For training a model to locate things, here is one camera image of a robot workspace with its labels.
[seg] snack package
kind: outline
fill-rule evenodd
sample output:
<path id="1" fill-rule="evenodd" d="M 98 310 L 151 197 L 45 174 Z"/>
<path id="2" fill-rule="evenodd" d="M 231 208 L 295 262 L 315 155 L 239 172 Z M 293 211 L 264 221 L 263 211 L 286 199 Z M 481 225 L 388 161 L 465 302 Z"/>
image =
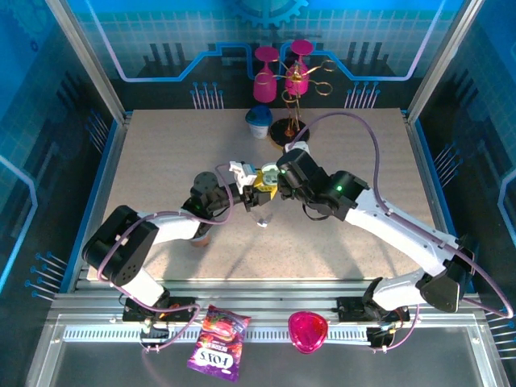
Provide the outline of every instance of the snack package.
<path id="1" fill-rule="evenodd" d="M 237 381 L 242 343 L 249 321 L 250 317 L 210 305 L 186 366 L 206 375 Z"/>

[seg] wooden table surface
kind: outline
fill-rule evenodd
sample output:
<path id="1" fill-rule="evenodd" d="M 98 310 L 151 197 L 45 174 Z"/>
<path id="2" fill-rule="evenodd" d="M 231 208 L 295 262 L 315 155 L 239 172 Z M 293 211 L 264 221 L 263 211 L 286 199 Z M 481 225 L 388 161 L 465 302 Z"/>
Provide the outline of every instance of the wooden table surface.
<path id="1" fill-rule="evenodd" d="M 327 109 L 303 110 L 309 122 Z M 257 168 L 281 151 L 255 139 L 246 110 L 137 110 L 123 145 L 105 217 L 121 204 L 137 211 L 177 210 L 198 173 L 230 160 Z M 375 130 L 381 148 L 382 196 L 433 226 L 414 154 L 397 109 L 353 110 Z M 275 118 L 285 115 L 273 111 Z M 328 174 L 343 169 L 372 184 L 374 151 L 363 127 L 337 116 L 311 133 L 312 157 Z M 266 228 L 256 225 L 272 215 Z M 144 265 L 156 279 L 272 279 L 392 277 L 417 268 L 407 256 L 357 227 L 335 218 L 310 221 L 300 202 L 279 195 L 251 214 L 237 206 L 230 224 L 213 227 L 206 248 L 177 240 L 155 245 Z M 88 278 L 94 279 L 91 269 Z"/>

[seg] yellow object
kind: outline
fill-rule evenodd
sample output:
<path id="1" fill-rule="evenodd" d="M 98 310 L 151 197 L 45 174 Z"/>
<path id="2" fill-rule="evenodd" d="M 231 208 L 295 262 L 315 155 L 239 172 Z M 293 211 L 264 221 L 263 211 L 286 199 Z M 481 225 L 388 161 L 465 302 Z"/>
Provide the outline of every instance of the yellow object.
<path id="1" fill-rule="evenodd" d="M 277 184 L 275 185 L 266 185 L 264 183 L 264 173 L 261 172 L 260 169 L 256 171 L 256 179 L 253 186 L 261 192 L 269 192 L 271 195 L 271 200 L 274 199 L 274 195 L 277 192 Z"/>

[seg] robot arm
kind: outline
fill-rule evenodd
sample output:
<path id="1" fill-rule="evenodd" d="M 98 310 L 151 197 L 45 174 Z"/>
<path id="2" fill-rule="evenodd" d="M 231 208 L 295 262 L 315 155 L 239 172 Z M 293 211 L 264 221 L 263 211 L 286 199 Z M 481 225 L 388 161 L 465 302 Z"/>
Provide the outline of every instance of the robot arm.
<path id="1" fill-rule="evenodd" d="M 249 211 L 270 201 L 277 191 L 277 168 L 266 164 L 254 169 L 249 164 L 230 164 L 236 183 L 230 184 L 232 200 L 243 203 Z M 207 237 L 211 224 L 189 217 L 212 220 L 230 205 L 227 191 L 218 185 L 211 172 L 198 174 L 190 190 L 190 198 L 183 204 L 179 214 L 160 216 L 138 224 L 121 246 L 115 251 L 102 275 L 109 282 L 122 288 L 144 305 L 169 307 L 169 292 L 158 284 L 143 268 L 152 245 L 175 239 L 200 240 Z M 119 206 L 99 227 L 83 249 L 84 260 L 98 269 L 108 251 L 120 236 L 148 214 L 136 213 L 128 206 Z"/>
<path id="2" fill-rule="evenodd" d="M 292 149 L 277 162 L 281 197 L 296 198 L 304 207 L 325 217 L 334 216 L 363 228 L 404 252 L 421 267 L 400 277 L 373 281 L 363 297 L 366 311 L 382 319 L 400 306 L 422 302 L 439 310 L 457 311 L 471 270 L 436 242 L 440 240 L 459 248 L 456 238 L 428 227 L 384 201 L 391 211 L 386 214 L 364 181 L 345 171 L 328 176 L 306 150 Z M 435 235 L 435 239 L 425 238 L 395 221 L 391 217 L 393 212 Z"/>

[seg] pink plastic container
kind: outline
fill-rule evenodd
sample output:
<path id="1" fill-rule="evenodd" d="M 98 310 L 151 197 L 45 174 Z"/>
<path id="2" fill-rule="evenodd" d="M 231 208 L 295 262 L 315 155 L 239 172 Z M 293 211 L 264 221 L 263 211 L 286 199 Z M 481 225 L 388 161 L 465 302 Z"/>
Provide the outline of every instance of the pink plastic container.
<path id="1" fill-rule="evenodd" d="M 301 353 L 317 351 L 328 336 L 328 322 L 312 312 L 297 312 L 289 318 L 290 340 Z"/>

